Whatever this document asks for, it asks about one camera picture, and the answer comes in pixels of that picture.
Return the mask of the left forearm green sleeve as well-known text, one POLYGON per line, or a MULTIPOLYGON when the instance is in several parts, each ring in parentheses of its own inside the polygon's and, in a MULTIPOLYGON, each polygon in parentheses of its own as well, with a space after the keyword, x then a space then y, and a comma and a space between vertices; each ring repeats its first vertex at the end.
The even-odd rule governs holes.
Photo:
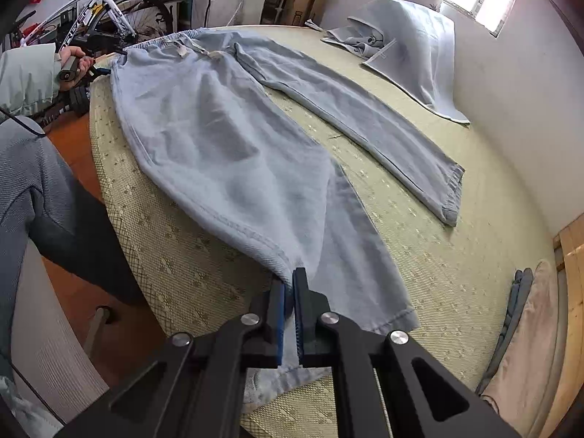
POLYGON ((59 90, 55 44, 18 47, 1 54, 1 108, 30 116, 46 108, 59 90))

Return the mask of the person's left hand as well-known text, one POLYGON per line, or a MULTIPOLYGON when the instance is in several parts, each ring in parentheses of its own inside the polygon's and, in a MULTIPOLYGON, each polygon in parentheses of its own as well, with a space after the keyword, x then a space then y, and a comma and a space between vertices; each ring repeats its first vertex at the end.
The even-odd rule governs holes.
POLYGON ((67 46, 59 53, 61 68, 58 73, 60 81, 72 81, 84 72, 92 63, 83 50, 77 46, 67 46))

